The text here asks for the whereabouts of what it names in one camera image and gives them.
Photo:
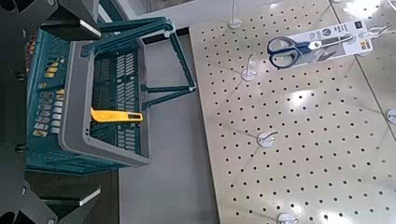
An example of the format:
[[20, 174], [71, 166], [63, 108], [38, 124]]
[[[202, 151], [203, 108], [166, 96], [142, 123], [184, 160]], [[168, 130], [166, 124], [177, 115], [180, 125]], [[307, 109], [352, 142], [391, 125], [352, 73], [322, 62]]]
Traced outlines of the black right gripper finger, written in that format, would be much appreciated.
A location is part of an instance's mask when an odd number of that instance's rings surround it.
[[40, 200], [58, 217], [55, 224], [86, 224], [100, 195], [100, 186], [63, 186], [40, 196]]
[[57, 9], [40, 28], [65, 41], [98, 40], [101, 32], [82, 0], [56, 0]]

